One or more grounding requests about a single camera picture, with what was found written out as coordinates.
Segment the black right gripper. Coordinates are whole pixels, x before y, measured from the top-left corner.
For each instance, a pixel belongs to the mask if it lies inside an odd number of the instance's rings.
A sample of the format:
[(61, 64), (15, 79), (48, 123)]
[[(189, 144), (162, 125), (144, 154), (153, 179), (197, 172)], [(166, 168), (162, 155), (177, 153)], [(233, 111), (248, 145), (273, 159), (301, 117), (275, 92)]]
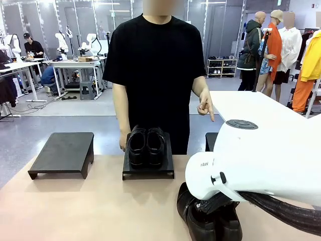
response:
[(233, 201), (231, 198), (219, 192), (215, 194), (208, 200), (200, 200), (197, 202), (197, 213), (200, 214), (211, 214), (216, 210), (220, 209), (221, 207), (227, 205), (234, 205), (235, 207), (238, 206), (238, 201)]

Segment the person's bare left forearm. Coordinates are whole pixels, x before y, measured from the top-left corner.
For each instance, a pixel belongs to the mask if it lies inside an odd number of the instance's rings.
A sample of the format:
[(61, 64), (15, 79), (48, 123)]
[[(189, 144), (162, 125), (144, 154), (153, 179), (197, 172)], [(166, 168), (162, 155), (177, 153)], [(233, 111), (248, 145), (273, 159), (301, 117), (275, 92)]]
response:
[(192, 91), (197, 97), (209, 93), (209, 88), (207, 86), (206, 79), (204, 76), (200, 76), (194, 79)]

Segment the black shoe stand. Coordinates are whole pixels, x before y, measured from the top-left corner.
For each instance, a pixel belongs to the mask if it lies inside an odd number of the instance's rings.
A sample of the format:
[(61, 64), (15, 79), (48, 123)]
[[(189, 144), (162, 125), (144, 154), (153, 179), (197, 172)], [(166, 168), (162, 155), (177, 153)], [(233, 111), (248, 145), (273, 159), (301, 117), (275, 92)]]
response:
[(175, 178), (175, 169), (172, 156), (170, 135), (165, 133), (166, 140), (166, 150), (161, 167), (141, 167), (133, 168), (129, 162), (129, 150), (125, 151), (123, 170), (122, 170), (122, 180), (150, 180), (150, 179), (174, 179)]
[(214, 149), (214, 145), (217, 139), (218, 133), (206, 133), (205, 134), (205, 151), (206, 152), (212, 152)]
[(93, 132), (52, 133), (28, 171), (30, 178), (79, 173), (86, 179), (88, 166), (94, 162), (93, 142)]

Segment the person torso black t-shirt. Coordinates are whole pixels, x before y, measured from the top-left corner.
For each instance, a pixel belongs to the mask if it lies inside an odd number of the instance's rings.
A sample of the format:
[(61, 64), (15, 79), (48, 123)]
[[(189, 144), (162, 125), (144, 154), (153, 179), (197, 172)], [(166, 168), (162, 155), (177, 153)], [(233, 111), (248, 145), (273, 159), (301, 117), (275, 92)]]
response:
[(161, 128), (170, 135), (172, 153), (185, 155), (192, 85), (205, 74), (195, 26), (173, 16), (156, 23), (140, 15), (112, 33), (103, 79), (125, 86), (130, 131)]

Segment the person in blue jacket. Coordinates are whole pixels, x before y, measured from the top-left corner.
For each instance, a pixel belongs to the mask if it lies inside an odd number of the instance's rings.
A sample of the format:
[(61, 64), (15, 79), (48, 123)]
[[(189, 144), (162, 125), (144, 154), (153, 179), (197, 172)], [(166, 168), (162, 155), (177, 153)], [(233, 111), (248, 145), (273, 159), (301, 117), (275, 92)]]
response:
[(53, 95), (58, 95), (55, 72), (53, 66), (48, 66), (41, 77), (41, 85), (48, 87)]

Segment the background person in black top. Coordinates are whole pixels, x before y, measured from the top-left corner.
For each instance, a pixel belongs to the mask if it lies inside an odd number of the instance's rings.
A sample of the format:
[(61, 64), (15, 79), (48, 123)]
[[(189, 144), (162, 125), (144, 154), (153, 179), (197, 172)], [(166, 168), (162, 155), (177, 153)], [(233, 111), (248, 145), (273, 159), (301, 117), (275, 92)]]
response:
[(29, 33), (24, 33), (24, 39), (26, 54), (32, 52), (36, 58), (44, 58), (44, 49), (40, 42), (33, 40)]

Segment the person's left hand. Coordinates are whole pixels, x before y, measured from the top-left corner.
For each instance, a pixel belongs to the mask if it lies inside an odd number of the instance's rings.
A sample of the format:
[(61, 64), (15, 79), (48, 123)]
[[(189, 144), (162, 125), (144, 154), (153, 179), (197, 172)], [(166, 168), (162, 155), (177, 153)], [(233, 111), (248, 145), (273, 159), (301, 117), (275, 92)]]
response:
[(200, 104), (197, 107), (197, 111), (199, 115), (210, 115), (211, 121), (215, 121), (214, 117), (214, 108), (212, 99), (210, 96), (210, 92), (207, 88), (203, 89), (199, 95), (199, 102)]

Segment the person's right hand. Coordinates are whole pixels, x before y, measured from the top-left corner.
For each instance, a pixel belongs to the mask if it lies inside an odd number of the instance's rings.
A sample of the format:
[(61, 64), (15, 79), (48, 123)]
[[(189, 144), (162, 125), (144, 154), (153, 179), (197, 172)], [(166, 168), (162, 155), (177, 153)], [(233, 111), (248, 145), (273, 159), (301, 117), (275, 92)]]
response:
[(125, 150), (126, 150), (126, 143), (127, 143), (127, 135), (128, 134), (130, 134), (130, 131), (121, 131), (120, 132), (119, 147), (123, 152), (125, 152)]

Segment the white side table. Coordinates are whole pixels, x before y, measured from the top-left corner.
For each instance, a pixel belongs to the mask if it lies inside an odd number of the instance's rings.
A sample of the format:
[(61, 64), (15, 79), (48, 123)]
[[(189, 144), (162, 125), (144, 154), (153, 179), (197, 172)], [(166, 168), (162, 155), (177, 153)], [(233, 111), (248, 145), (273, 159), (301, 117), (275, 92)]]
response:
[(272, 126), (321, 127), (321, 114), (305, 118), (261, 92), (211, 91), (214, 108), (225, 121), (240, 119)]

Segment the mannequin in dark green jacket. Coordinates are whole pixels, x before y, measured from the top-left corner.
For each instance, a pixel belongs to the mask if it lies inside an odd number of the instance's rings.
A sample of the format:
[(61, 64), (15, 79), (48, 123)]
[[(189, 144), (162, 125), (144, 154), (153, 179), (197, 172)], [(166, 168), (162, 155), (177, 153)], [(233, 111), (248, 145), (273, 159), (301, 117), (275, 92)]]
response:
[(259, 11), (246, 25), (246, 38), (237, 62), (237, 69), (241, 71), (242, 80), (238, 91), (253, 90), (259, 61), (258, 49), (263, 37), (261, 27), (265, 18), (266, 13)]

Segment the mannequin orange top beige cap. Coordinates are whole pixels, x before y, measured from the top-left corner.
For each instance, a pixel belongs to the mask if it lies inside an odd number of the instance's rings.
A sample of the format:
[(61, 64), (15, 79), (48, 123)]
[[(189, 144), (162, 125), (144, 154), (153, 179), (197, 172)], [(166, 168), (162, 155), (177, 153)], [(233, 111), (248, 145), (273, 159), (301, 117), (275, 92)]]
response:
[(263, 53), (263, 59), (258, 76), (256, 91), (261, 91), (271, 96), (273, 82), (277, 74), (277, 68), (281, 63), (282, 39), (277, 26), (283, 22), (283, 11), (273, 10), (270, 14), (271, 20), (268, 25), (269, 35), (265, 34), (259, 47), (259, 55)]

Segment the grey plastic stool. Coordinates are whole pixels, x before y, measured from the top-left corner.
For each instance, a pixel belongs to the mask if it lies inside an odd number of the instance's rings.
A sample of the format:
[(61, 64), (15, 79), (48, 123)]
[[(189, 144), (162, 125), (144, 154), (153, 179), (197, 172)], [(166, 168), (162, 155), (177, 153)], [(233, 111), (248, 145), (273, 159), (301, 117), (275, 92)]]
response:
[(94, 100), (96, 97), (96, 90), (92, 81), (80, 82), (80, 99), (81, 100)]

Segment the yellow hoodie orange trousers outfit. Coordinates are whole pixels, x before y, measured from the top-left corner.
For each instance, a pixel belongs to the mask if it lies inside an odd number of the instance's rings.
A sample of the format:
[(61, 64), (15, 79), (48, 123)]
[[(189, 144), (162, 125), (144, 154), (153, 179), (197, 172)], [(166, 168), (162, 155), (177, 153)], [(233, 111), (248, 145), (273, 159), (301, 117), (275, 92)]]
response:
[(306, 45), (292, 101), (292, 109), (296, 113), (302, 113), (305, 110), (314, 82), (321, 77), (321, 30), (315, 31)]

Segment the white background work table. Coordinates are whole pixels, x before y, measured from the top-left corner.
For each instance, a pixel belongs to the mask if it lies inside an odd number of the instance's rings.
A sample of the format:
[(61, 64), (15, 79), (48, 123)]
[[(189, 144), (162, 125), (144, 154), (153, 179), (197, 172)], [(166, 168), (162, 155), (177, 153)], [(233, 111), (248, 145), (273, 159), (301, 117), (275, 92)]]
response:
[(88, 62), (78, 62), (75, 60), (61, 60), (61, 61), (44, 61), (44, 63), (50, 65), (54, 69), (55, 83), (58, 91), (58, 98), (67, 94), (65, 83), (67, 82), (67, 74), (64, 70), (78, 70), (80, 76), (80, 82), (89, 83), (89, 94), (95, 90), (93, 97), (90, 100), (98, 99), (103, 91), (107, 88), (105, 82), (102, 80), (103, 74), (103, 61), (98, 59), (92, 59)]

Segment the white background desk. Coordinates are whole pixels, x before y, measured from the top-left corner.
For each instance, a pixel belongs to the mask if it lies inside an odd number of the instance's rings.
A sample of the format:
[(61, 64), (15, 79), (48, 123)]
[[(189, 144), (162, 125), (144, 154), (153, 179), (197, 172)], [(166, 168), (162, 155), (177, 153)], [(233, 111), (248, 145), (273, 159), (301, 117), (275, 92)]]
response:
[(23, 87), (21, 96), (29, 94), (29, 89), (26, 86), (26, 82), (29, 84), (29, 88), (32, 90), (33, 98), (26, 100), (26, 102), (47, 102), (46, 100), (38, 99), (37, 97), (37, 90), (42, 88), (39, 83), (42, 77), (40, 62), (15, 62), (5, 64), (5, 67), (5, 69), (0, 70), (0, 78), (10, 75), (17, 75)]

